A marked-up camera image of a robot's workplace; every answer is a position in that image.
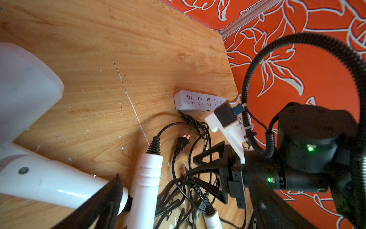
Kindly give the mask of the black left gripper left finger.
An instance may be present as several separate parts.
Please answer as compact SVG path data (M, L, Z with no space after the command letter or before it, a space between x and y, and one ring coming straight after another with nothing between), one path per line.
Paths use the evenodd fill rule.
M96 229L114 229L122 196L123 185L117 174L114 179L54 228L88 229L93 223L96 223Z

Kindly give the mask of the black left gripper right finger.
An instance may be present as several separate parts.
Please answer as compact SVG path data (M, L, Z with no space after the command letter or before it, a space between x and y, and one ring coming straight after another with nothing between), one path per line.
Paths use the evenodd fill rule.
M249 186L254 216L259 229L315 229L259 178Z

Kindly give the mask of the white power strip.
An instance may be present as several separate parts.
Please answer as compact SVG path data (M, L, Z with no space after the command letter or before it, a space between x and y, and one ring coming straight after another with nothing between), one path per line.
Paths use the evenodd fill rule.
M181 111L213 111L224 102L226 99L220 96L184 90L174 95L175 108Z

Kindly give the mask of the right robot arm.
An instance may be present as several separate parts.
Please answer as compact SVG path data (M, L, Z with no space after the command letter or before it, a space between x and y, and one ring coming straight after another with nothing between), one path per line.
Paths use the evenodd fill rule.
M288 103L266 127L266 147L254 139L247 97L257 66L274 50L292 44L321 48L351 73L360 102L359 120L346 110ZM277 190L331 190L336 211L357 229L366 226L366 64L351 47L329 36L296 33L275 40L251 62L241 104L220 105L207 118L213 131L226 136L195 156L186 182L203 188L223 203L228 197L246 208L249 188L260 229L312 229L314 225L281 199Z

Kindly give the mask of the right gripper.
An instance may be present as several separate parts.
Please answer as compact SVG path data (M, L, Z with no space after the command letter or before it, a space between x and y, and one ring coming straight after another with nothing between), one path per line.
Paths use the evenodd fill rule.
M213 158L215 153L219 155L218 159L204 162L206 157ZM256 177L263 180L271 189L286 188L284 169L274 157L265 158L255 151L246 151L245 157L246 162L242 164L232 147L225 145L222 141L193 158L195 169L223 169L223 174L219 176L222 190L220 186L212 185L197 177L186 175L184 180L191 188L197 190L197 194L198 188L204 189L224 204L228 203L228 195L230 195L236 199L239 209L247 208L245 189Z

